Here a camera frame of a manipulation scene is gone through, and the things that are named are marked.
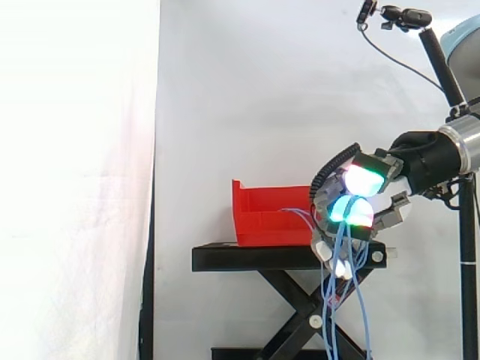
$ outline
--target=black pole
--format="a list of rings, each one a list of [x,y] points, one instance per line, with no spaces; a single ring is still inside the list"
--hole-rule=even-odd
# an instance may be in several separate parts
[[[436,77],[442,86],[445,96],[447,98],[450,107],[456,107],[464,102],[464,97],[457,82],[453,76],[450,67],[447,65],[445,55],[443,54],[442,47],[435,35],[434,30],[427,28],[420,33],[420,40],[427,52],[430,63],[435,71]]]
[[[450,107],[464,102],[435,32],[429,28],[420,33],[428,58],[436,77],[445,92]],[[460,207],[460,281],[462,313],[463,360],[479,360],[479,329],[477,324],[477,280],[476,280],[476,219],[473,177],[468,175],[459,184]]]
[[[477,280],[475,241],[475,186],[465,178],[460,187],[460,279],[462,306],[463,360],[479,360],[477,324]]]
[[[150,205],[148,248],[143,273],[142,310],[139,321],[140,360],[153,360],[153,316],[155,285],[155,175],[153,176]]]

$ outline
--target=glowing green light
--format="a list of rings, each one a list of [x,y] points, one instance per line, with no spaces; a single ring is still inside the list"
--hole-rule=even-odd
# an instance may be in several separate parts
[[[331,210],[331,221],[339,223],[344,220],[344,212],[351,198],[350,195],[343,195],[337,200]],[[349,225],[371,227],[374,223],[374,208],[372,208],[372,205],[370,205],[366,199],[357,199],[346,217],[346,223]]]
[[[346,188],[359,197],[372,197],[379,192],[384,181],[376,172],[356,165],[350,165],[345,174]]]

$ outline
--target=screw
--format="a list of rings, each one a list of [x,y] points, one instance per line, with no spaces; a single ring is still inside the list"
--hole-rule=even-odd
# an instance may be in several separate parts
[[[310,326],[314,329],[320,329],[322,327],[323,321],[320,315],[312,315],[308,320]]]
[[[375,263],[381,263],[383,260],[383,253],[381,251],[375,251],[372,253],[372,260]]]

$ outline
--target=white wall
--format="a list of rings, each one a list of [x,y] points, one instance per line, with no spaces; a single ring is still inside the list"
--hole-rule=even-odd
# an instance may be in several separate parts
[[[394,2],[433,11],[443,31],[480,12],[475,0]],[[156,359],[206,360],[210,347],[261,347],[292,312],[254,272],[191,273],[192,247],[234,240],[230,179],[306,185],[354,141],[374,150],[404,131],[443,123],[442,94],[356,31],[361,3],[162,2]],[[380,31],[378,19],[369,34],[433,76],[417,37]],[[399,258],[363,286],[377,359],[459,356],[457,229],[455,214],[419,198],[403,226],[382,234]],[[295,276],[310,289],[318,281],[314,271]],[[356,297],[339,317],[364,344]]]

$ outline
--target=black metal frame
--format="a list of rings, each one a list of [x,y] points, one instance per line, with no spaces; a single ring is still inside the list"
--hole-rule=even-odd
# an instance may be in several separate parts
[[[374,262],[371,255],[381,252],[382,262]],[[367,265],[358,271],[361,283],[375,268],[386,267],[386,247],[374,241],[370,246]],[[194,272],[219,271],[258,271],[265,280],[295,309],[295,313],[265,345],[263,349],[223,349],[212,348],[212,360],[308,360],[324,359],[325,350],[302,350],[302,347],[315,335],[323,336],[322,328],[313,328],[310,318],[322,316],[324,300],[321,286],[308,295],[288,274],[287,269],[320,269],[321,265],[310,247],[238,247],[236,244],[208,244],[192,250],[192,269]],[[323,286],[329,282],[325,277]],[[336,280],[335,293],[339,299],[345,286],[349,285],[345,299],[354,291],[353,282]],[[329,342],[332,322],[329,319],[326,331]],[[365,360],[366,352],[361,349],[338,325],[335,328],[338,351],[342,359]]]
[[[442,47],[431,28],[420,33],[420,40],[430,59],[448,104],[457,111],[452,111],[451,118],[461,116],[464,97],[458,88],[455,77],[447,65]],[[461,316],[463,360],[479,360],[479,328],[477,313],[476,280],[476,222],[475,222],[475,185],[473,177],[466,176],[459,186],[458,205],[460,222],[460,282],[461,282]]]
[[[154,316],[154,280],[155,280],[155,177],[151,192],[150,227],[148,229],[148,248],[143,272],[142,310],[139,320],[139,358],[153,360],[153,316]]]

